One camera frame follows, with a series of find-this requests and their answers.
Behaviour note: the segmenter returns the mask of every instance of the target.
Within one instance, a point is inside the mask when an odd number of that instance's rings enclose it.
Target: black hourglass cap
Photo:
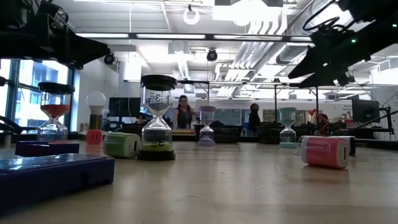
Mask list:
[[[75,87],[71,85],[64,85],[52,82],[41,82],[38,85],[40,91],[53,94],[72,94],[75,91]]]
[[[144,75],[141,77],[142,87],[154,91],[174,90],[177,86],[177,80],[167,75]]]

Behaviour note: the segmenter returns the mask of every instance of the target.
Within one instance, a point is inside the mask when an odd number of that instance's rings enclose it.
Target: security camera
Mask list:
[[[116,58],[114,57],[114,52],[106,55],[104,57],[104,63],[107,65],[114,65],[117,62]]]
[[[217,60],[217,52],[215,49],[210,49],[207,53],[207,61],[214,62],[215,60]]]

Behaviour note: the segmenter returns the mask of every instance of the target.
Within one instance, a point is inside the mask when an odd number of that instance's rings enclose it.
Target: hourglass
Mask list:
[[[280,132],[279,147],[296,148],[296,132],[291,125],[296,122],[296,108],[280,108],[279,122],[285,126]]]
[[[216,108],[214,106],[201,106],[199,110],[200,122],[205,125],[205,127],[199,132],[199,145],[214,146],[214,131],[209,127],[209,125],[214,120]]]
[[[37,140],[66,141],[68,128],[60,123],[58,118],[69,112],[71,95],[75,87],[50,82],[41,82],[38,87],[41,91],[40,109],[49,120],[38,128]]]
[[[162,116],[172,107],[172,90],[177,86],[177,80],[166,75],[145,75],[141,77],[141,84],[144,88],[144,105],[153,118],[142,129],[142,147],[138,159],[174,160],[172,129]]]

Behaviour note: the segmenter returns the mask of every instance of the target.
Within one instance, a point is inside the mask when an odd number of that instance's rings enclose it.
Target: teal sand hourglass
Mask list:
[[[279,147],[283,148],[296,148],[296,132],[293,131],[291,125],[296,122],[296,108],[280,108],[279,122],[285,128],[280,132]]]

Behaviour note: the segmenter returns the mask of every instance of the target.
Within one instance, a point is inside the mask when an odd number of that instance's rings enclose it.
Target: red sand hourglass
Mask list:
[[[41,82],[38,85],[42,92],[40,109],[49,120],[37,130],[39,141],[65,141],[68,139],[68,128],[58,118],[70,110],[70,100],[75,87],[58,83]]]

